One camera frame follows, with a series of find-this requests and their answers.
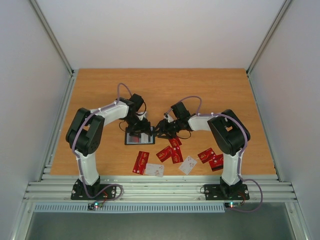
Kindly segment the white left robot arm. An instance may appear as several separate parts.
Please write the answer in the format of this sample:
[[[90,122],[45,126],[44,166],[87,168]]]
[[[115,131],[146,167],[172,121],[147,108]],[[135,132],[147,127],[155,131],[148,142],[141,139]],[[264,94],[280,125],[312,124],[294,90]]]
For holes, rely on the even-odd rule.
[[[127,123],[125,145],[131,145],[133,137],[137,137],[142,145],[154,144],[155,136],[147,112],[138,112],[145,105],[140,95],[133,94],[129,99],[119,97],[113,103],[97,109],[77,110],[65,137],[76,157],[79,171],[71,191],[72,200],[115,199],[116,186],[102,184],[97,171],[96,151],[103,129],[116,120],[122,120]]]

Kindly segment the black leather card holder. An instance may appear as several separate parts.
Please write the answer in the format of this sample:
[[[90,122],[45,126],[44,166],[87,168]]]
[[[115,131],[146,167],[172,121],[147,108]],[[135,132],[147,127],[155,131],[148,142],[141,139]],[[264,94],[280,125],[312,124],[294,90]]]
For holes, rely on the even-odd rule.
[[[125,145],[154,145],[156,143],[155,136],[150,136],[151,140],[148,144],[141,143],[141,134],[139,136],[130,136],[128,128],[125,128],[124,144]]]

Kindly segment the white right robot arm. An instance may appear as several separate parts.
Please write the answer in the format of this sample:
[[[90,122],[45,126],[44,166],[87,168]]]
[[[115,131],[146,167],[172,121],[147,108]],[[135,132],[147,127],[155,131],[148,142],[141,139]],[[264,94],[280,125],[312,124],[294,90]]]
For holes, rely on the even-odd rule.
[[[223,172],[219,191],[226,199],[234,197],[243,184],[241,177],[243,153],[251,136],[235,113],[227,109],[221,113],[191,114],[182,102],[171,106],[176,119],[164,114],[153,135],[173,139],[180,131],[210,131],[217,146],[223,152]]]

